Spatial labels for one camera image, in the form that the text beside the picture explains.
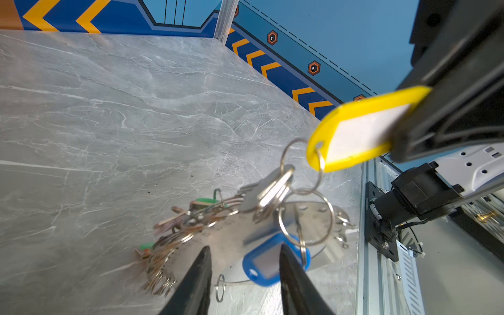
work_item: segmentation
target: marble tabletop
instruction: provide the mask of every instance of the marble tabletop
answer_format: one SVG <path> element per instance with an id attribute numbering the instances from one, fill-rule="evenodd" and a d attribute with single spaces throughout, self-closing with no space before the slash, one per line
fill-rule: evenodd
<path id="1" fill-rule="evenodd" d="M 265 176 L 319 123 L 214 39 L 1 31 L 0 95 L 2 314 L 159 313 L 134 251 L 153 224 Z M 295 185 L 315 182 L 289 152 Z M 355 223 L 360 176 L 320 188 Z M 308 272 L 337 314 L 354 313 L 356 235 Z M 282 313 L 278 286 L 255 290 L 210 311 Z"/>

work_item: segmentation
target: cable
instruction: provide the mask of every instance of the cable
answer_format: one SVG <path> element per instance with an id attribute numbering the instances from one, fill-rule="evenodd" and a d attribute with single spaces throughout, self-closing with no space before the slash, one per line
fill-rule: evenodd
<path id="1" fill-rule="evenodd" d="M 406 224 L 403 224 L 403 225 L 400 225 L 400 226 L 396 227 L 396 230 L 398 230 L 398 231 L 404 230 L 405 228 L 408 228 L 408 227 L 411 227 L 411 226 L 414 226 L 414 225 L 425 224 L 428 221 L 429 221 L 428 219 L 425 219 L 425 220 L 422 220 L 422 221 L 416 221 L 416 222 L 406 223 Z"/>
<path id="2" fill-rule="evenodd" d="M 415 231 L 413 231 L 413 229 L 411 227 L 410 227 L 410 230 L 411 230 L 411 233 L 413 233 L 413 236 L 415 237 L 415 240 L 418 245 L 418 248 L 420 249 L 420 252 L 423 253 L 422 245 L 420 245 L 420 241 L 418 240 L 418 237 L 416 237 Z"/>

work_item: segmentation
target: key ring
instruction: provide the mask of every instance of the key ring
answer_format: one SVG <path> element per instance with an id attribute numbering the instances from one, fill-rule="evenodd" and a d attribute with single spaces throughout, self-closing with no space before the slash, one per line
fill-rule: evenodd
<path id="1" fill-rule="evenodd" d="M 308 145 L 308 141 L 306 141 L 303 138 L 296 138 L 289 142 L 289 144 L 285 147 L 283 153 L 282 153 L 282 158 L 280 159 L 280 174 L 283 174 L 283 169 L 284 169 L 284 164 L 285 164 L 285 155 L 287 154 L 287 150 L 289 147 L 291 147 L 294 143 L 297 142 L 303 142 Z M 319 158 L 319 178 L 317 179 L 317 182 L 315 183 L 315 186 L 312 189 L 307 189 L 307 188 L 299 188 L 299 189 L 294 189 L 291 188 L 292 192 L 296 195 L 309 195 L 309 194 L 314 194 L 317 191 L 317 188 L 319 188 L 322 178 L 324 178 L 324 169 L 326 167 L 326 161 L 324 160 L 322 153 L 318 148 L 315 148 L 315 151 L 317 152 L 317 156 Z"/>
<path id="2" fill-rule="evenodd" d="M 203 209 L 201 212 L 198 212 L 198 214 L 200 214 L 200 213 L 208 214 L 208 213 L 214 212 L 214 211 L 217 211 L 217 213 L 218 213 L 218 212 L 223 211 L 226 207 L 239 206 L 239 204 L 241 204 L 242 201 L 243 201 L 242 197 L 233 196 L 231 198 L 224 199 L 221 202 L 218 202 L 216 204 L 213 204 L 213 205 Z"/>
<path id="3" fill-rule="evenodd" d="M 154 245 L 152 245 L 152 251 L 155 251 L 158 246 L 169 245 L 171 248 L 177 247 L 177 246 L 189 241 L 191 238 L 194 237 L 194 235 L 195 235 L 194 233 L 185 234 L 185 235 L 184 234 L 171 234 L 169 236 L 162 237 L 157 242 L 155 242 Z"/>
<path id="4" fill-rule="evenodd" d="M 228 214 L 225 214 L 225 215 L 222 215 L 222 216 L 213 215 L 213 216 L 210 216 L 209 219 L 212 219 L 212 220 L 222 220 L 222 219 L 225 219 L 227 217 L 230 217 L 232 215 L 237 214 L 238 213 L 238 209 L 233 210 L 234 209 L 233 207 L 234 206 L 227 208 L 228 210 L 230 210 L 230 212 Z"/>
<path id="5" fill-rule="evenodd" d="M 219 189 L 219 188 L 215 188 L 215 189 L 214 189 L 214 200 L 216 200 L 216 199 L 217 199 L 217 193 L 219 193 L 219 197 L 220 197 L 220 199 L 221 199 L 221 202 L 224 202 L 224 201 L 223 201 L 224 199 L 222 199 L 222 192 L 220 191 L 220 189 Z"/>
<path id="6" fill-rule="evenodd" d="M 216 225 L 217 222 L 219 222 L 219 219 L 216 219 L 215 221 L 212 221 L 212 222 L 207 223 L 207 224 L 201 223 L 200 225 L 190 225 L 190 226 L 185 227 L 183 230 L 184 230 L 184 232 L 189 232 L 189 233 L 196 234 L 196 233 L 201 232 L 202 230 L 204 230 L 206 228 L 209 228 L 209 227 L 212 227 L 212 226 Z"/>
<path id="7" fill-rule="evenodd" d="M 222 296 L 219 299 L 219 284 L 222 282 Z M 219 278 L 217 278 L 217 284 L 215 285 L 215 298 L 218 303 L 222 302 L 224 300 L 224 291 L 226 290 L 226 280 L 224 279 L 224 275 L 220 274 Z"/>
<path id="8" fill-rule="evenodd" d="M 319 196 L 320 198 L 322 198 L 326 202 L 327 206 L 329 207 L 329 211 L 331 212 L 331 222 L 329 223 L 329 229 L 327 230 L 327 234 L 324 237 L 322 237 L 321 239 L 319 239 L 319 240 L 315 240 L 315 241 L 314 240 L 310 240 L 310 241 L 305 241 L 305 242 L 301 243 L 301 242 L 297 241 L 294 237 L 290 236 L 290 234 L 287 232 L 287 229 L 285 228 L 285 225 L 283 223 L 282 214 L 285 211 L 285 201 L 292 194 L 289 194 L 287 197 L 285 197 L 285 199 L 283 201 L 283 207 L 280 207 L 278 209 L 278 225 L 280 225 L 280 229 L 282 230 L 282 233 L 285 235 L 285 237 L 291 243 L 293 243 L 294 245 L 299 246 L 299 247 L 314 246 L 314 245 L 318 245 L 320 243 L 323 243 L 326 239 L 329 238 L 329 236 L 331 235 L 331 231 L 333 230 L 333 225 L 334 225 L 334 209 L 333 209 L 333 205 L 331 205 L 331 203 L 327 200 L 327 198 L 324 197 L 324 195 L 322 195 L 321 193 L 315 191 L 312 194 L 315 194 L 315 195 Z"/>

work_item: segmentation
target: white plastic panel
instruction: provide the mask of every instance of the white plastic panel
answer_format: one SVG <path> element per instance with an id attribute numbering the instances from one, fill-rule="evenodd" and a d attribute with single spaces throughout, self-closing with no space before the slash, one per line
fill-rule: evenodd
<path id="1" fill-rule="evenodd" d="M 473 146 L 437 158 L 436 171 L 465 196 L 504 172 L 504 143 Z"/>
<path id="2" fill-rule="evenodd" d="M 397 241 L 397 252 L 399 254 L 403 292 L 410 313 L 411 315 L 425 315 L 418 270 L 416 269 L 416 258 L 399 241 Z"/>

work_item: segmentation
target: hexagonal keyhole icon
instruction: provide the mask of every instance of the hexagonal keyhole icon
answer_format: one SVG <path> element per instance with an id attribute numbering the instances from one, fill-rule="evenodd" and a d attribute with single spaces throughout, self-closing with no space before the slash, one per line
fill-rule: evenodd
<path id="1" fill-rule="evenodd" d="M 320 72 L 320 63 L 314 61 L 308 65 L 308 73 L 312 76 Z"/>
<path id="2" fill-rule="evenodd" d="M 364 98 L 366 98 L 366 97 L 365 97 L 364 95 L 360 94 L 359 96 L 355 96 L 355 97 L 353 98 L 353 101 L 354 101 L 354 102 L 358 102 L 358 101 L 363 100 Z"/>
<path id="3" fill-rule="evenodd" d="M 277 43 L 277 41 L 278 41 L 278 33 L 275 31 L 271 31 L 268 34 L 268 44 L 274 45 Z"/>

